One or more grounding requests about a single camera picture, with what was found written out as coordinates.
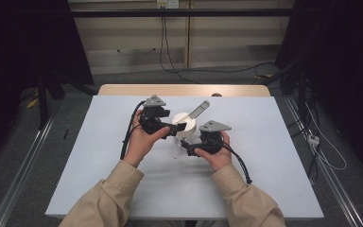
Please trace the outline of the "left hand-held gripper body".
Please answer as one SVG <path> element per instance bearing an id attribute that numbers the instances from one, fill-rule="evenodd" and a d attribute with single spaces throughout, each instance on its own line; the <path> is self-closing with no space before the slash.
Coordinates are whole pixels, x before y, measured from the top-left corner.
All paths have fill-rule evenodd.
<path id="1" fill-rule="evenodd" d="M 148 134 L 153 134 L 158 130 L 169 127 L 171 124 L 161 121 L 158 111 L 164 109 L 165 102 L 158 96 L 153 95 L 143 104 L 142 113 L 139 116 L 139 123 Z"/>

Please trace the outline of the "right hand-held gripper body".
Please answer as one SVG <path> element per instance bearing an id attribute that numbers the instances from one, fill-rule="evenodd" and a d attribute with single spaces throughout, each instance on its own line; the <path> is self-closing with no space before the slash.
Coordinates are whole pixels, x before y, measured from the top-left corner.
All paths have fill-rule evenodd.
<path id="1" fill-rule="evenodd" d="M 205 150 L 210 154 L 216 154 L 222 149 L 223 137 L 222 131 L 229 131 L 230 126 L 209 120 L 205 124 L 199 127 L 200 131 L 200 143 L 186 144 L 186 151 L 188 156 L 197 156 L 195 153 L 196 148 Z"/>

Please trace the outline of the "clear plastic jar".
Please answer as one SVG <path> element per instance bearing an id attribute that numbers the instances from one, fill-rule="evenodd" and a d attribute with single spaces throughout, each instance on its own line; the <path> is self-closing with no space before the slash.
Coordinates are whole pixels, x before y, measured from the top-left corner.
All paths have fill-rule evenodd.
<path id="1" fill-rule="evenodd" d="M 174 138 L 174 143 L 178 148 L 178 151 L 181 155 L 188 157 L 197 157 L 193 151 L 189 151 L 182 143 L 185 142 L 188 145 L 194 145 L 200 143 L 199 136 L 197 134 L 192 134 L 188 137 L 176 136 Z"/>

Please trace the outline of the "person's right hand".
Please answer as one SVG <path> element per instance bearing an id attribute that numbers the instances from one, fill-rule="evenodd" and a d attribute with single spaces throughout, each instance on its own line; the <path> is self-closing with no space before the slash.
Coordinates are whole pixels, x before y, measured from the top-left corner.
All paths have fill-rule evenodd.
<path id="1" fill-rule="evenodd" d="M 214 172 L 217 172 L 232 162 L 232 155 L 226 148 L 222 148 L 216 154 L 210 154 L 204 149 L 196 148 L 195 153 L 206 160 Z"/>

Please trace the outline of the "person's left hand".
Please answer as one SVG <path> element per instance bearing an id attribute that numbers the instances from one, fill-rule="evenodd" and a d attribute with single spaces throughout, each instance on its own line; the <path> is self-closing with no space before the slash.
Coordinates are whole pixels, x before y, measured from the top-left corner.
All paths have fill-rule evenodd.
<path id="1" fill-rule="evenodd" d="M 169 132 L 169 127 L 163 127 L 155 133 L 148 134 L 140 126 L 139 115 L 141 110 L 138 110 L 133 117 L 132 132 L 130 134 L 129 144 L 123 161 L 129 165 L 137 168 L 139 164 L 144 160 L 145 156 L 150 152 L 154 143 Z"/>

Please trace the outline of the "wooden table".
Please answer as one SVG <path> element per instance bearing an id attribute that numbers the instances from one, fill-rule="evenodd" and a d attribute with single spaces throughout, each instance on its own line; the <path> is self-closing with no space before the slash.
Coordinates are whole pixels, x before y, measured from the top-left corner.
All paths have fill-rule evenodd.
<path id="1" fill-rule="evenodd" d="M 264 85 L 219 84 L 104 84 L 100 96 L 270 96 Z"/>

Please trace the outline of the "white table board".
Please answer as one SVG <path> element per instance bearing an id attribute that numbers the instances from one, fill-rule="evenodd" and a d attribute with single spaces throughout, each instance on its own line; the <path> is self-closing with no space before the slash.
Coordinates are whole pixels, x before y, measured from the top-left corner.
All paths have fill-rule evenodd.
<path id="1" fill-rule="evenodd" d="M 50 217 L 64 217 L 77 200 L 106 178 L 120 158 L 131 114 L 139 96 L 95 96 L 86 114 L 59 184 L 47 207 Z M 209 97 L 199 124 L 215 120 L 231 127 L 233 163 L 245 166 L 253 185 L 268 193 L 287 219 L 322 218 L 275 99 Z M 145 177 L 132 199 L 133 219 L 224 219 L 225 203 L 198 157 L 181 155 L 168 137 L 158 141 L 139 168 Z"/>

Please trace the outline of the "black horizontal bar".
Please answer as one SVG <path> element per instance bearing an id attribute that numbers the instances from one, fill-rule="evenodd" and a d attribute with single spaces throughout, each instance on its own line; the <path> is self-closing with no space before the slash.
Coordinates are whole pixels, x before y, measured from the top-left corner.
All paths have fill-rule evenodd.
<path id="1" fill-rule="evenodd" d="M 77 9 L 73 17 L 279 17 L 294 9 Z"/>

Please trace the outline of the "black metal stand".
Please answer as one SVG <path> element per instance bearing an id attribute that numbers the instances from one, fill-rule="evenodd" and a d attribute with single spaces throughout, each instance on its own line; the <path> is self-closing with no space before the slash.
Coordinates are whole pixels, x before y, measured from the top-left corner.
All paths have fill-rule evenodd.
<path id="1" fill-rule="evenodd" d="M 272 82 L 278 80 L 283 95 L 292 95 L 294 89 L 298 88 L 298 112 L 301 119 L 305 119 L 307 109 L 305 106 L 305 83 L 306 75 L 303 72 L 302 64 L 299 60 L 292 60 L 285 68 L 277 72 L 275 75 L 260 82 L 261 85 L 268 86 Z"/>
<path id="2" fill-rule="evenodd" d="M 95 96 L 98 94 L 98 91 L 92 88 L 87 87 L 79 82 L 76 82 L 74 79 L 69 78 L 68 76 L 59 73 L 57 71 L 45 71 L 41 72 L 38 76 L 38 100 L 40 107 L 40 126 L 41 130 L 48 122 L 50 117 L 50 113 L 48 111 L 47 104 L 47 94 L 49 94 L 54 99 L 63 99 L 65 96 L 65 92 L 61 87 L 61 84 L 70 84 L 72 87 L 80 90 L 81 92 L 89 95 Z"/>

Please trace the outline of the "dark curtain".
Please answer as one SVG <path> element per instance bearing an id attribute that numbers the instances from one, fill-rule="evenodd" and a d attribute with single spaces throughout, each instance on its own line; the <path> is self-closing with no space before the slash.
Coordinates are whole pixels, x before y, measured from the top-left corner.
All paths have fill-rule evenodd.
<path id="1" fill-rule="evenodd" d="M 26 88 L 94 82 L 69 0 L 0 0 L 0 143 Z"/>
<path id="2" fill-rule="evenodd" d="M 276 64 L 287 66 L 312 25 L 319 31 L 303 61 L 325 109 L 363 163 L 363 0 L 295 0 L 294 9 L 321 9 L 320 18 L 292 17 Z"/>

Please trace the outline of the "white wall socket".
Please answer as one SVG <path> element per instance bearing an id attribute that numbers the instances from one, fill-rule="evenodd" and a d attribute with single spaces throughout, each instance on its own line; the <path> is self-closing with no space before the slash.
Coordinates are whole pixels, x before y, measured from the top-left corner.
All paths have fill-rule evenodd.
<path id="1" fill-rule="evenodd" d="M 156 0 L 158 9 L 177 9 L 180 6 L 179 0 Z"/>

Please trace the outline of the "aluminium floor rail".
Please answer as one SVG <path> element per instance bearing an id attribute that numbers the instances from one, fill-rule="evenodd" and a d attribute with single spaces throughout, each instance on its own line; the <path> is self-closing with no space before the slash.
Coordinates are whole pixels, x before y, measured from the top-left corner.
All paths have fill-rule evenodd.
<path id="1" fill-rule="evenodd" d="M 307 136 L 309 134 L 314 134 L 310 127 L 305 127 L 303 120 L 299 117 L 298 112 L 298 104 L 294 100 L 293 97 L 284 97 L 285 103 L 288 109 L 291 111 L 293 118 L 296 121 L 299 129 L 302 131 L 302 136 L 307 142 Z M 305 104 L 306 109 L 309 113 L 310 119 L 314 124 L 316 132 L 319 133 L 320 137 L 338 154 L 338 156 L 343 161 L 343 167 L 337 167 L 332 165 L 331 162 L 327 159 L 326 155 L 324 154 L 323 150 L 320 148 L 320 145 L 317 147 L 312 147 L 308 144 L 312 154 L 316 157 L 316 161 L 318 163 L 318 168 L 322 172 L 326 182 L 328 183 L 329 187 L 331 188 L 334 197 L 337 200 L 337 203 L 343 212 L 345 218 L 348 220 L 349 225 L 351 227 L 363 227 L 363 219 L 358 213 L 353 200 L 349 196 L 348 192 L 344 188 L 343 184 L 339 180 L 337 176 L 337 171 L 342 171 L 347 168 L 347 161 L 341 152 L 336 148 L 336 146 L 324 135 L 322 130 L 320 129 L 319 123 L 316 120 L 316 117 L 311 112 L 311 109 L 307 104 Z"/>
<path id="2" fill-rule="evenodd" d="M 26 184 L 29 174 L 35 165 L 39 153 L 43 147 L 46 137 L 51 131 L 55 117 L 50 116 L 43 124 L 43 127 L 38 130 L 37 135 L 27 152 L 27 155 L 17 171 L 14 180 L 0 202 L 0 227 L 6 227 L 12 210 L 18 201 L 23 188 Z"/>

